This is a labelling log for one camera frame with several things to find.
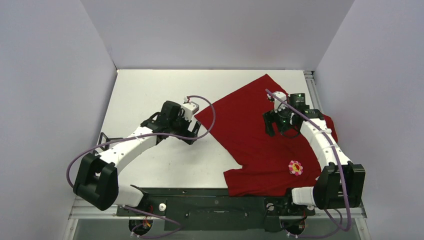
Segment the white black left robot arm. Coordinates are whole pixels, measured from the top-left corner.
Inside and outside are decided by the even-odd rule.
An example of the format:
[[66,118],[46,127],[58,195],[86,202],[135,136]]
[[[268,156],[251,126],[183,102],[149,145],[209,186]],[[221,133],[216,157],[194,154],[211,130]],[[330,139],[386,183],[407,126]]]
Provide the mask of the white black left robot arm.
[[98,154],[89,152],[80,162],[73,192],[104,211],[112,205],[128,205],[136,215],[149,209],[149,201],[141,188],[121,183],[119,174],[146,150],[158,145],[169,135],[176,135],[185,143],[195,142],[200,129],[196,121],[192,130],[189,126],[199,110],[195,102],[178,104],[167,100],[159,112],[143,121],[128,140],[118,139],[117,144]]

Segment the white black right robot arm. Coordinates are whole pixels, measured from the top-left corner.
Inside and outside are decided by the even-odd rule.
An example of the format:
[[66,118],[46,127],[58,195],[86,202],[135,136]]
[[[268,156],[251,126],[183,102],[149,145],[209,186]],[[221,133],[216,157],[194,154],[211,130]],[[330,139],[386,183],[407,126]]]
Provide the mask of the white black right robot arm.
[[275,131],[281,135],[297,131],[307,140],[321,168],[314,186],[295,187],[282,199],[283,209],[294,214],[302,205],[321,210],[358,208],[366,171],[343,153],[321,111],[306,104],[304,93],[286,95],[268,90],[267,98],[274,107],[262,115],[265,132],[273,137]]

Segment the red t-shirt garment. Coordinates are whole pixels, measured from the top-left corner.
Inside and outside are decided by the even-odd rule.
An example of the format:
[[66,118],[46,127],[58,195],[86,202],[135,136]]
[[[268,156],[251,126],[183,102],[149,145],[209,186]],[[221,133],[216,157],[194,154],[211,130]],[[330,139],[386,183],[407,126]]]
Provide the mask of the red t-shirt garment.
[[[282,87],[264,75],[195,116],[240,165],[223,173],[231,197],[284,196],[288,189],[314,186],[321,174],[303,136],[265,133],[263,114],[273,109],[267,90],[282,91]],[[290,161],[301,163],[302,175],[289,173]]]

